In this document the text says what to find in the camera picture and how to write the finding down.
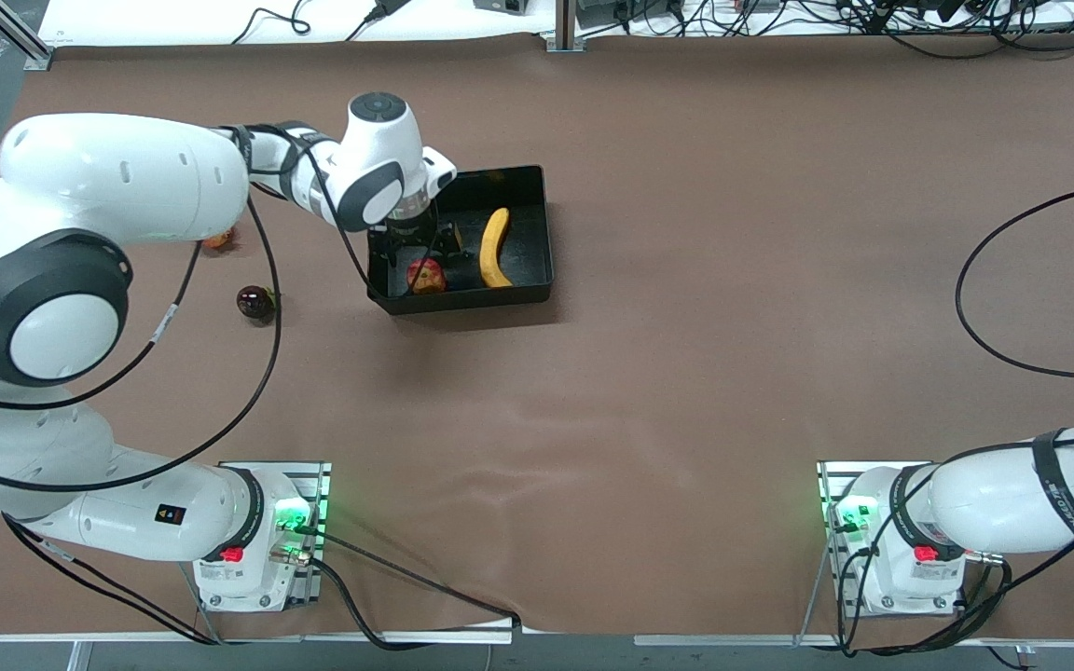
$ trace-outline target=yellow banana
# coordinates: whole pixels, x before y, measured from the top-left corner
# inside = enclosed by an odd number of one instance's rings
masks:
[[[493,289],[512,286],[512,281],[499,271],[499,244],[504,242],[504,232],[507,229],[508,208],[495,209],[491,213],[490,220],[487,220],[483,242],[478,246],[478,275],[482,277],[483,285]]]

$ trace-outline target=black plastic bin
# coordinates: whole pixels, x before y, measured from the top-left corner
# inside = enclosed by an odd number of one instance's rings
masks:
[[[367,235],[367,279],[380,294],[367,292],[389,315],[484,308],[540,303],[549,298],[554,283],[554,260],[550,251],[546,214],[546,179],[540,166],[508,166],[460,174],[435,199],[440,221],[459,227],[462,246],[469,258],[458,267],[445,268],[448,289],[442,293],[408,294],[408,264],[425,253],[425,247],[397,251],[395,267],[384,259],[388,236]],[[510,223],[499,247],[499,271],[512,282],[490,289],[478,275],[478,246],[487,220],[496,208],[508,208]]]

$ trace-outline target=white cable label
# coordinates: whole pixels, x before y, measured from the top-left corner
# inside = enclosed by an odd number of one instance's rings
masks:
[[[62,549],[60,548],[56,548],[56,545],[54,545],[53,543],[48,543],[47,540],[42,540],[39,544],[41,544],[42,548],[45,549],[47,552],[50,552],[56,556],[59,556],[64,561],[69,561],[69,564],[73,564],[73,560],[76,559],[75,556],[72,556],[72,554],[62,551]]]
[[[160,341],[160,337],[163,335],[163,330],[168,329],[168,323],[172,321],[172,317],[176,315],[176,303],[168,306],[168,311],[165,312],[165,318],[160,320],[160,326],[157,326],[157,332],[153,333],[151,339],[149,340],[153,345]]]

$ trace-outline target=velcro strap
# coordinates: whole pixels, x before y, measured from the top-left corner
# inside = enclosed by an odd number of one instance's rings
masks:
[[[1047,500],[1056,514],[1060,515],[1060,520],[1074,536],[1074,497],[1063,479],[1063,469],[1060,468],[1056,454],[1056,438],[1062,432],[1062,428],[1048,431],[1036,437],[1031,450],[1035,455],[1035,475],[1043,485],[1043,493],[1047,494]]]

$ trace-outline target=brown table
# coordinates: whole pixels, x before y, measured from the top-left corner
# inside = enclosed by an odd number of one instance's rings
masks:
[[[333,230],[257,195],[285,348],[208,458],[332,462],[333,529],[529,627],[797,632],[823,548],[817,460],[938,460],[1074,425],[1074,381],[990,360],[950,301],[988,230],[1074,188],[1074,57],[943,62],[876,39],[62,50],[27,75],[16,117],[302,118],[340,135],[371,89],[406,98],[463,170],[545,166],[554,297],[389,318]],[[250,220],[238,230],[149,362],[95,403],[124,444],[182,453],[250,394],[272,332],[233,307],[267,277]],[[149,335],[189,251],[131,252],[131,324],[106,369]],[[999,347],[1074,366],[1074,203],[1002,237],[966,303]],[[84,556],[192,616],[178,570]],[[337,559],[376,627],[484,618]],[[822,594],[811,631],[832,632]],[[350,629],[329,587],[303,611],[221,621],[230,637]],[[0,527],[0,632],[150,627]],[[984,633],[1074,639],[1074,556]]]

